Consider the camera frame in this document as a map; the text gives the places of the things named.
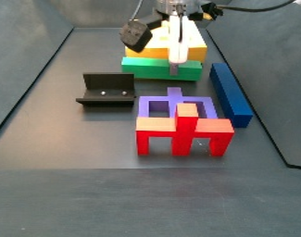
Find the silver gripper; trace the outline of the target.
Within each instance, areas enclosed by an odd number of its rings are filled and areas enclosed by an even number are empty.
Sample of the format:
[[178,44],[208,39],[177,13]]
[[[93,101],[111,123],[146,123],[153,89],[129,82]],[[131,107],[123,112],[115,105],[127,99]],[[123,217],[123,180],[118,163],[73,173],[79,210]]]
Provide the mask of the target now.
[[187,61],[189,34],[187,25],[190,20],[201,20],[204,11],[210,7],[209,0],[154,0],[153,16],[170,22],[170,46],[169,63],[170,74],[177,75],[178,63]]

